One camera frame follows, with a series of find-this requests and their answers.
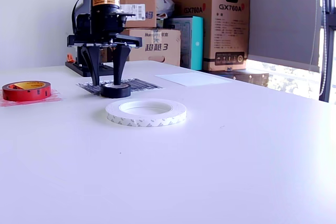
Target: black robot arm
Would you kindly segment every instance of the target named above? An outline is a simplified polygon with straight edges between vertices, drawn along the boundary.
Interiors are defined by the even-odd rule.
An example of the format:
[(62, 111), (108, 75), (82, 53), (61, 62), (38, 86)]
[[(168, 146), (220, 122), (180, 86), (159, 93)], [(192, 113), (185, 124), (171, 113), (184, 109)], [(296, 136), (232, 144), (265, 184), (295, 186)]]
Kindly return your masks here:
[(80, 7), (75, 6), (73, 9), (74, 35), (68, 37), (68, 47), (78, 47), (78, 58), (84, 59), (95, 86), (100, 84), (100, 49), (115, 48), (114, 84), (120, 86), (124, 65), (131, 48), (142, 47), (142, 38), (120, 34), (125, 29), (128, 16), (134, 14), (122, 12), (120, 0), (84, 0)]

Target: cable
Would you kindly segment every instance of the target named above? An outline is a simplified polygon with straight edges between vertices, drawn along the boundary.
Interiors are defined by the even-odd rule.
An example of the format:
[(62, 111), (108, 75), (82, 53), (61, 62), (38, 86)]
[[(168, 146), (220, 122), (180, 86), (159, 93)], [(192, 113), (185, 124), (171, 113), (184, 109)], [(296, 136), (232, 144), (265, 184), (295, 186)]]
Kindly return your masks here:
[(310, 71), (310, 67), (313, 63), (313, 58), (314, 58), (314, 51), (315, 51), (315, 40), (316, 40), (316, 32), (317, 32), (317, 12), (318, 12), (318, 1), (319, 0), (316, 0), (316, 8), (315, 8), (315, 30), (314, 30), (314, 39), (313, 39), (313, 49), (312, 49), (312, 52), (311, 52), (311, 58), (310, 58), (310, 65), (309, 65), (309, 71)]
[(324, 56), (324, 73), (323, 73), (323, 81), (320, 90), (320, 96), (323, 95), (324, 88), (326, 87), (325, 81), (327, 79), (327, 61), (328, 61), (328, 54), (327, 54), (327, 18), (326, 18), (326, 0), (323, 0), (323, 30), (324, 30), (324, 42), (323, 42), (323, 56)]
[(77, 29), (75, 11), (76, 11), (76, 6), (77, 6), (79, 1), (80, 0), (77, 0), (77, 2), (75, 3), (75, 6), (73, 7), (73, 10), (72, 10), (72, 31), (73, 31), (73, 34), (76, 33), (76, 29)]

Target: white paper sheet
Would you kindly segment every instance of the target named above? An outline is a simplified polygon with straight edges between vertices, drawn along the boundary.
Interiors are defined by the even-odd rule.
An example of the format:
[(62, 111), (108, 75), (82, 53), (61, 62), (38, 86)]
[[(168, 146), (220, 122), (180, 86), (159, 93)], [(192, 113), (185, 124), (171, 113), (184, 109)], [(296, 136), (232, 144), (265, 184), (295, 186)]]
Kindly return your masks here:
[(229, 83), (230, 81), (209, 76), (202, 73), (176, 73), (157, 76), (167, 81), (172, 81), (184, 86), (202, 86), (209, 84)]

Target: double-sided tape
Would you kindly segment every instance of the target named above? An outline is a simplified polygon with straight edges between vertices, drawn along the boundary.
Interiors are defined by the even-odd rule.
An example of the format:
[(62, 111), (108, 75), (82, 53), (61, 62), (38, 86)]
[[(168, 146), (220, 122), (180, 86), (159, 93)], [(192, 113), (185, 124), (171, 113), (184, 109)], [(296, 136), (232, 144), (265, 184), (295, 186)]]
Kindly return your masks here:
[(2, 87), (3, 98), (12, 102), (38, 101), (51, 96), (51, 84), (44, 81), (14, 82)]
[(108, 120), (131, 127), (161, 127), (186, 120), (187, 108), (163, 99), (127, 99), (106, 107)]

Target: orange object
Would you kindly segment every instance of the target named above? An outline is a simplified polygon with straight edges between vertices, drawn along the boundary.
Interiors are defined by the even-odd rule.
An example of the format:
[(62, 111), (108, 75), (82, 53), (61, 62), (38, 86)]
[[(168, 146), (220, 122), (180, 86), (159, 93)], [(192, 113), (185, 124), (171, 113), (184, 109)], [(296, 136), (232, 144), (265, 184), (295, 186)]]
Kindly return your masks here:
[(75, 63), (76, 61), (73, 59), (72, 54), (68, 54), (67, 56), (67, 62), (69, 63)]

